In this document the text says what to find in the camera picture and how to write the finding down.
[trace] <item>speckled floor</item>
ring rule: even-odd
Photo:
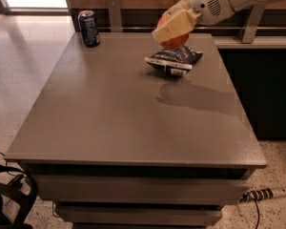
[[[73,33],[68,16],[0,14],[0,152],[8,150]],[[251,188],[286,188],[286,141],[259,142],[269,166],[251,176]],[[258,207],[258,228],[286,228],[286,198],[264,200]],[[253,202],[226,206],[222,213],[223,219],[209,229],[255,228],[257,213]],[[35,229],[72,228],[71,223],[52,215],[50,202],[40,199],[27,223]]]

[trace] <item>can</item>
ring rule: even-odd
[[[80,11],[78,14],[78,23],[85,45],[87,47],[95,47],[99,45],[100,38],[94,12],[92,10]]]

